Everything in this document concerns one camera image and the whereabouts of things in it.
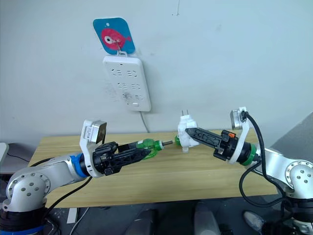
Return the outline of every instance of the power cord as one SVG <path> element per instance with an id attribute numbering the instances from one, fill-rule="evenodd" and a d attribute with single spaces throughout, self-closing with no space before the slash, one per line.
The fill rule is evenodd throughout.
<path id="1" fill-rule="evenodd" d="M 90 176 L 86 182 L 84 182 L 82 185 L 80 185 L 79 187 L 77 187 L 76 189 L 72 190 L 71 192 L 68 192 L 67 194 L 65 194 L 64 196 L 60 197 L 58 200 L 55 201 L 55 203 L 53 203 L 48 210 L 44 213 L 43 218 L 42 218 L 42 224 L 45 220 L 45 218 L 47 217 L 47 215 L 52 211 L 52 209 L 58 205 L 62 200 L 64 200 L 65 198 L 67 198 L 68 196 L 72 195 L 73 193 L 77 192 L 78 190 L 82 189 L 83 187 L 85 187 L 90 181 L 92 180 L 92 176 Z"/>
<path id="2" fill-rule="evenodd" d="M 50 232 L 47 235 L 54 235 L 54 234 L 59 235 L 60 234 L 59 226 L 50 218 L 46 218 L 46 221 L 52 226 Z"/>
<path id="3" fill-rule="evenodd" d="M 21 157 L 19 157 L 19 156 L 16 156 L 16 155 L 12 155 L 12 154 L 9 154 L 9 153 L 6 153 L 7 155 L 9 155 L 9 156 L 11 156 L 11 157 L 15 157 L 15 158 L 19 158 L 19 159 L 22 159 L 23 161 L 25 161 L 25 162 L 29 162 L 29 160 L 26 160 L 26 159 L 24 159 L 24 158 L 21 158 Z"/>
<path id="4" fill-rule="evenodd" d="M 142 111 L 139 111 L 139 113 L 140 113 L 140 117 L 141 117 L 142 123 L 143 123 L 143 125 L 145 126 L 147 133 L 150 133 L 150 131 L 149 131 L 148 127 L 147 127 L 147 124 L 146 124 L 146 122 L 145 122 L 145 119 L 143 118 L 143 113 L 142 113 Z"/>
<path id="5" fill-rule="evenodd" d="M 72 230 L 70 231 L 69 235 L 72 235 L 75 228 L 77 227 L 77 225 L 79 224 L 79 222 L 82 220 L 82 218 L 85 216 L 85 214 L 87 213 L 87 211 L 89 210 L 90 207 L 88 207 L 85 212 L 83 213 L 82 217 L 80 217 L 80 219 L 74 224 Z"/>
<path id="6" fill-rule="evenodd" d="M 37 165 L 39 165 L 41 163 L 45 163 L 45 162 L 49 161 L 50 159 L 52 159 L 52 158 L 46 158 L 46 159 L 40 160 L 39 162 L 36 162 L 33 165 L 31 165 L 31 167 L 32 166 L 37 166 Z"/>
<path id="7" fill-rule="evenodd" d="M 258 137 L 258 140 L 259 140 L 259 145 L 260 145 L 260 149 L 261 149 L 261 160 L 259 162 L 257 162 L 254 166 L 250 167 L 248 170 L 246 170 L 241 178 L 240 178 L 240 181 L 239 181 L 239 190 L 240 190 L 240 193 L 242 195 L 242 197 L 250 204 L 256 206 L 256 207 L 262 207 L 262 208 L 265 208 L 265 207 L 272 207 L 274 205 L 276 205 L 277 203 L 288 203 L 291 205 L 291 202 L 288 198 L 286 198 L 286 193 L 284 192 L 284 190 L 280 187 L 280 185 L 273 181 L 268 175 L 267 175 L 267 172 L 266 172 L 266 157 L 265 157 L 265 146 L 264 146 L 264 141 L 263 141 L 263 137 L 262 137 L 262 134 L 261 134 L 261 131 L 260 131 L 260 128 L 259 126 L 257 125 L 256 121 L 253 119 L 252 116 L 250 116 L 250 114 L 248 112 L 245 112 L 243 111 L 242 112 L 242 115 L 244 118 L 247 118 L 250 120 L 250 122 L 252 123 L 254 129 L 255 129 L 255 132 L 257 134 L 257 137 Z M 265 204 L 260 204 L 260 203 L 256 203 L 256 202 L 253 202 L 251 201 L 247 196 L 246 194 L 244 193 L 244 190 L 243 190 L 243 182 L 244 182 L 244 179 L 245 177 L 251 172 L 253 171 L 254 169 L 256 169 L 257 167 L 259 167 L 261 165 L 262 167 L 262 173 L 263 173 L 263 177 L 269 181 L 271 184 L 275 185 L 278 190 L 281 192 L 282 194 L 282 197 L 281 198 L 278 198 L 274 201 L 271 201 L 269 203 L 265 203 Z M 278 221 L 278 222 L 283 222 L 289 218 L 292 217 L 293 215 L 293 212 L 291 211 L 291 214 L 288 215 L 287 217 L 283 218 L 284 216 L 284 207 L 281 206 L 281 215 L 282 215 L 282 218 Z"/>

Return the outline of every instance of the sticker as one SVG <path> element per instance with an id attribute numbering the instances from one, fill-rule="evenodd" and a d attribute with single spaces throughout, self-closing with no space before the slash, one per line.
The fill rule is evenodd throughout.
<path id="1" fill-rule="evenodd" d="M 93 21 L 104 50 L 109 54 L 117 54 L 118 50 L 132 54 L 135 46 L 127 22 L 122 18 L 96 19 Z"/>
<path id="2" fill-rule="evenodd" d="M 85 139 L 87 139 L 87 140 L 91 139 L 92 130 L 93 130 L 93 128 L 91 126 L 86 127 L 85 136 L 84 136 Z"/>

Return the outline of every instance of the wall socket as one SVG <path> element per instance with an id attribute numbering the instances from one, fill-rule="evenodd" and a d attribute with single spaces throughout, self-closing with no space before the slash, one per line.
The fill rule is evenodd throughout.
<path id="1" fill-rule="evenodd" d="M 133 57 L 106 56 L 103 64 L 113 87 L 128 110 L 151 110 L 146 77 L 141 60 Z"/>

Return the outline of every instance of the wooden table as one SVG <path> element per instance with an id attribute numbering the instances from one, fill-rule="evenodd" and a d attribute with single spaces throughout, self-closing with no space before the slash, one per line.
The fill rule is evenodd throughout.
<path id="1" fill-rule="evenodd" d="M 172 140 L 176 133 L 107 135 L 106 142 L 119 144 L 145 138 Z M 251 130 L 248 142 L 257 142 Z M 79 136 L 45 137 L 41 140 L 30 165 L 50 157 L 80 151 Z M 80 191 L 63 200 L 57 207 L 95 207 L 136 203 L 165 202 L 204 198 L 241 196 L 238 183 L 244 167 L 213 157 L 213 149 L 199 145 L 182 153 L 181 147 L 168 145 L 152 159 L 125 166 L 117 174 L 94 178 Z M 82 182 L 55 189 L 48 195 L 49 207 L 58 198 Z M 249 174 L 244 189 L 247 195 L 276 194 L 263 177 Z"/>

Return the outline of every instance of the shoe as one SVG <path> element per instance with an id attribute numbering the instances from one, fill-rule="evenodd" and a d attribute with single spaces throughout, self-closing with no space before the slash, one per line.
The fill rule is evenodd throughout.
<path id="1" fill-rule="evenodd" d="M 255 231 L 257 231 L 259 234 L 262 234 L 262 227 L 265 223 L 265 220 L 259 216 L 258 214 L 252 212 L 252 211 L 244 211 L 243 217 L 246 221 L 246 223 Z"/>

